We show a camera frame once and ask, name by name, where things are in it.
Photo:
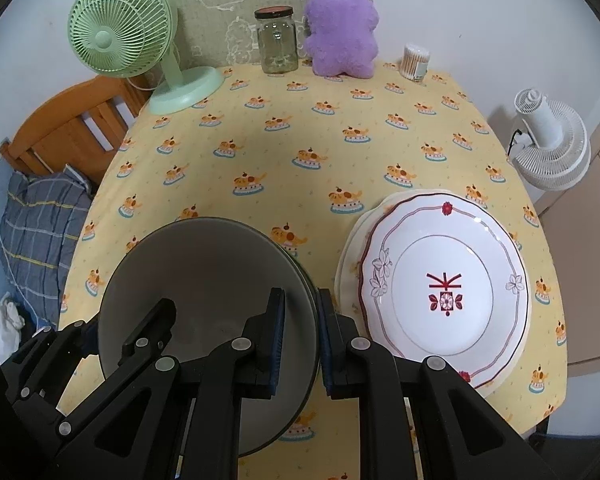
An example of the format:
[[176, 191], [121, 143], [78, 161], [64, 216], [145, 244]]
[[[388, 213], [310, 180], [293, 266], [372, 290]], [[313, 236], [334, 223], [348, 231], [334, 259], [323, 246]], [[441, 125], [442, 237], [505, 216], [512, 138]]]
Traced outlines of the grey plaid pillow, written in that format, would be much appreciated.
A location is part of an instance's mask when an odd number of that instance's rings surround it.
[[91, 204], [91, 182], [69, 165], [42, 177], [16, 171], [8, 182], [0, 221], [1, 263], [38, 326], [58, 325]]

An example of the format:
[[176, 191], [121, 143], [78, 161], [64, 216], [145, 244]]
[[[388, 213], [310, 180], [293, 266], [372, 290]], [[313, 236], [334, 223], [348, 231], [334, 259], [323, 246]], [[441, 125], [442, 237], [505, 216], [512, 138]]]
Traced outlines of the white crumpled cloth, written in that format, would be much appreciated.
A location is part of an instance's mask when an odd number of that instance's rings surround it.
[[5, 363], [20, 347], [24, 317], [9, 292], [0, 300], [0, 364]]

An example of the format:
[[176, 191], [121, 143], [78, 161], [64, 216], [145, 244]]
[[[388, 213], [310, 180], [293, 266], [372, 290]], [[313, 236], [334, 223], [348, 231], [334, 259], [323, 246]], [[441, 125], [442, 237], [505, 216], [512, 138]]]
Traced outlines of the yellow patterned tablecloth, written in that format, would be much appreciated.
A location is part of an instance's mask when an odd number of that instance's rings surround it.
[[241, 65], [185, 112], [141, 112], [99, 185], [72, 258], [60, 320], [99, 311], [108, 278], [145, 236], [220, 216], [268, 235], [360, 318], [352, 289], [366, 216], [440, 188], [504, 226], [528, 272], [531, 330], [505, 379], [484, 389], [514, 429], [565, 400], [567, 344], [557, 275], [538, 213], [500, 141], [449, 76], [420, 84], [392, 65], [370, 79]]

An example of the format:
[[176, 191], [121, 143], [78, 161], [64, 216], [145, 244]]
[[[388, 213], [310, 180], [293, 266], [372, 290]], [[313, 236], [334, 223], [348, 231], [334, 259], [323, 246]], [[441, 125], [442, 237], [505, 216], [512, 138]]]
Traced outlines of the cotton swab container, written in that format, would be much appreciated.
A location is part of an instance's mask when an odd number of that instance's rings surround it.
[[430, 51], [428, 49], [416, 46], [416, 44], [407, 44], [399, 64], [399, 72], [407, 80], [422, 82], [428, 72], [429, 61]]

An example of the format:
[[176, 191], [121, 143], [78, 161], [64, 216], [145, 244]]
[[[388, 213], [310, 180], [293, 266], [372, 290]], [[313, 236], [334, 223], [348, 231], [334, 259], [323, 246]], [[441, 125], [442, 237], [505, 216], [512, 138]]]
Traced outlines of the green desk fan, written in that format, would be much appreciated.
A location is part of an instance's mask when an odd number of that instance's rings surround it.
[[181, 69], [175, 54], [177, 31], [175, 0], [76, 0], [68, 18], [70, 47], [93, 72], [125, 79], [161, 68], [164, 81], [148, 103], [154, 115], [185, 110], [224, 82], [211, 66]]

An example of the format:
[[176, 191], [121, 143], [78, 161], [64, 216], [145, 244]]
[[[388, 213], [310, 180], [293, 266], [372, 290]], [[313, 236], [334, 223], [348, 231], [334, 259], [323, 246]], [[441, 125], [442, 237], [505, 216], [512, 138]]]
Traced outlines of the glass jar with dark lid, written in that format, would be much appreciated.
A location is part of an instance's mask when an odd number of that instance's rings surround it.
[[299, 66], [296, 23], [291, 6], [266, 6], [254, 11], [262, 70], [286, 74]]

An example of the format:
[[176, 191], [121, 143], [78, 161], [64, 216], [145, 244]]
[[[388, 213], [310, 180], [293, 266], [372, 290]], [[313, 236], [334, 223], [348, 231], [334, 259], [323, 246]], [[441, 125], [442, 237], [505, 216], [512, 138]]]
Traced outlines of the wooden bed headboard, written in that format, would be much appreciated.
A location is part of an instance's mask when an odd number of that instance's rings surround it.
[[33, 112], [15, 137], [1, 144], [0, 154], [28, 176], [56, 174], [69, 165], [99, 184], [129, 130], [114, 100], [137, 117], [149, 96], [143, 76], [97, 76], [75, 84]]

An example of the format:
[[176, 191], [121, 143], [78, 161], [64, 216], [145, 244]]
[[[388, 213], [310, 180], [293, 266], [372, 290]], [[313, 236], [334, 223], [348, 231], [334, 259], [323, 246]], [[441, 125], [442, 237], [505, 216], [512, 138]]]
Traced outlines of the white clip fan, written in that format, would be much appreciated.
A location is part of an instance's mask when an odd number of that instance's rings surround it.
[[518, 122], [507, 148], [513, 166], [535, 188], [560, 192], [578, 184], [591, 163], [591, 142], [580, 115], [540, 90], [520, 90], [514, 99]]

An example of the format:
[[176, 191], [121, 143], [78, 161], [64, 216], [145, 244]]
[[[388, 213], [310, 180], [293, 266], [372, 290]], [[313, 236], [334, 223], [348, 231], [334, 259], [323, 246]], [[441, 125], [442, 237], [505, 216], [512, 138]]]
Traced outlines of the purple plush toy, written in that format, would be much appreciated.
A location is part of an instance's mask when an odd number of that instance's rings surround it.
[[379, 15], [372, 0], [308, 0], [304, 14], [309, 36], [303, 47], [315, 75], [373, 77]]

